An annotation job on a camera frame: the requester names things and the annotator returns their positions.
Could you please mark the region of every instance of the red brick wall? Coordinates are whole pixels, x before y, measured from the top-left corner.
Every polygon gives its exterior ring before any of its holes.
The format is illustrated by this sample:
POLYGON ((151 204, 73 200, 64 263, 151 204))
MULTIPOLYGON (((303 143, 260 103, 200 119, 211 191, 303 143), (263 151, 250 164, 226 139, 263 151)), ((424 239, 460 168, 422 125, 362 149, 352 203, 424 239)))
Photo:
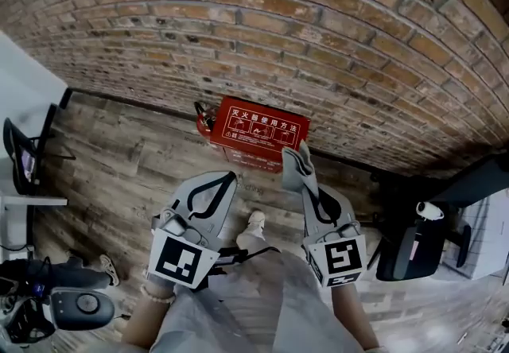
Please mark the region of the red brick wall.
POLYGON ((236 95, 385 169, 452 170, 509 138, 489 0, 0 0, 0 24, 73 87, 188 113, 236 95))

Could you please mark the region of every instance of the fire extinguisher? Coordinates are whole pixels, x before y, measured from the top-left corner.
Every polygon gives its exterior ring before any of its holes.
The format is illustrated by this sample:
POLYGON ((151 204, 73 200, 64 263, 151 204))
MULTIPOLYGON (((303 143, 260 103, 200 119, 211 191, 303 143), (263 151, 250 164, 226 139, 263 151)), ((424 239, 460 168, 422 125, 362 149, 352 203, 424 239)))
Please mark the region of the fire extinguisher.
POLYGON ((198 119, 196 120, 198 131, 205 138, 210 139, 214 128, 214 122, 216 121, 217 109, 211 107, 205 110, 198 102, 194 102, 194 108, 198 114, 198 119))

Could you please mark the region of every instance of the white wall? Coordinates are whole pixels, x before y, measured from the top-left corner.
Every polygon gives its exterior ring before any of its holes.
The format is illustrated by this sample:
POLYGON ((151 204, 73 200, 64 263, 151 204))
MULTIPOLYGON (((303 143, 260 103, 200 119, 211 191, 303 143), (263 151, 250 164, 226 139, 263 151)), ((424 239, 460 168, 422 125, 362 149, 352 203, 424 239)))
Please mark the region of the white wall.
MULTIPOLYGON (((39 135, 49 105, 58 104, 67 84, 26 55, 0 32, 0 129, 8 117, 28 137, 39 135)), ((0 134, 0 159, 7 157, 0 134)))

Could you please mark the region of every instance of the bracelet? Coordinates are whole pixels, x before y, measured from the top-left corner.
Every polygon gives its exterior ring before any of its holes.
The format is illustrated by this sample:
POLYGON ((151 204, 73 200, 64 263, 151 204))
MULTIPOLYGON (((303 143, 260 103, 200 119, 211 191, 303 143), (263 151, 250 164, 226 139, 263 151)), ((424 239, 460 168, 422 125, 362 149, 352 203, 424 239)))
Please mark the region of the bracelet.
POLYGON ((170 298, 157 298, 154 295, 150 294, 149 291, 146 290, 145 284, 140 287, 140 291, 142 291, 142 295, 144 297, 149 298, 152 302, 156 302, 157 304, 167 304, 171 305, 175 301, 175 295, 172 295, 170 298))

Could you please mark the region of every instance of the white table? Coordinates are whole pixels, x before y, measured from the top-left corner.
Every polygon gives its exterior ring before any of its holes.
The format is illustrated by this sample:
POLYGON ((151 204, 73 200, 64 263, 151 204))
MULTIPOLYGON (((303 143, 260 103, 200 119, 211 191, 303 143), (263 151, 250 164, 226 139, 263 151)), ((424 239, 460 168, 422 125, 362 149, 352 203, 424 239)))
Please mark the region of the white table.
MULTIPOLYGON (((0 244, 13 250, 22 248, 27 241, 28 206, 65 206, 67 199, 19 196, 14 187, 13 162, 0 159, 0 244)), ((0 263, 5 260, 27 258, 29 251, 8 251, 0 247, 0 263)))
POLYGON ((459 247, 451 244, 442 264, 472 280, 503 270, 509 253, 509 189, 468 206, 460 216, 472 228, 466 263, 456 268, 459 247))

